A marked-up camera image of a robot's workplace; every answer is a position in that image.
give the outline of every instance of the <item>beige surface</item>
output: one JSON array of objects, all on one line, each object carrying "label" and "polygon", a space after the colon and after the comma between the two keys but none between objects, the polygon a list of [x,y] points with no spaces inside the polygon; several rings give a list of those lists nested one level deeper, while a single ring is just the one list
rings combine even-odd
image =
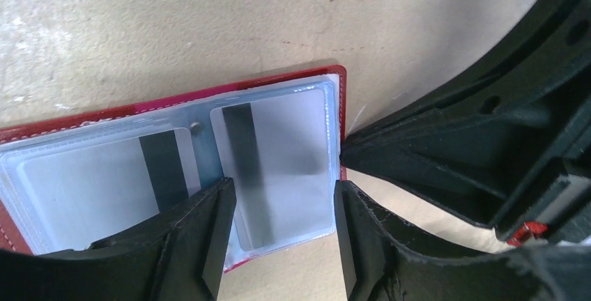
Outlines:
[{"label": "beige surface", "polygon": [[[79,113],[319,59],[349,73],[347,128],[415,100],[483,55],[534,0],[1,0],[0,123]],[[379,202],[430,232],[499,249],[378,180]],[[343,300],[330,236],[229,273],[221,300]]]}]

